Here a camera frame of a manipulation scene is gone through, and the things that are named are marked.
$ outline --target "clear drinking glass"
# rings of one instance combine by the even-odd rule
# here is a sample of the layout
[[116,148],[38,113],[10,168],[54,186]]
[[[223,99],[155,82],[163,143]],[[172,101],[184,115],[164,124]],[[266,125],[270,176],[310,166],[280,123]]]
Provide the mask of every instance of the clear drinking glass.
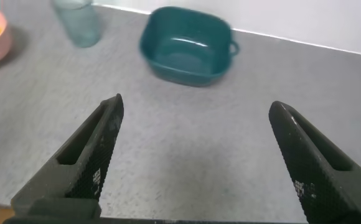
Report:
[[92,0],[51,1],[74,45],[91,47],[100,40],[100,26]]

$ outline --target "gray countertop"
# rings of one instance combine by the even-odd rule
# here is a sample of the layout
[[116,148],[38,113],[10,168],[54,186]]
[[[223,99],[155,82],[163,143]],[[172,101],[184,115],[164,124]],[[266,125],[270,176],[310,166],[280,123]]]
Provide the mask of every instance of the gray countertop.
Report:
[[361,55],[236,32],[230,71],[194,88],[148,69],[145,15],[99,7],[103,38],[78,49],[47,1],[4,7],[16,47],[0,63],[0,203],[116,93],[125,116],[104,216],[305,222],[268,120],[275,100],[361,165]]

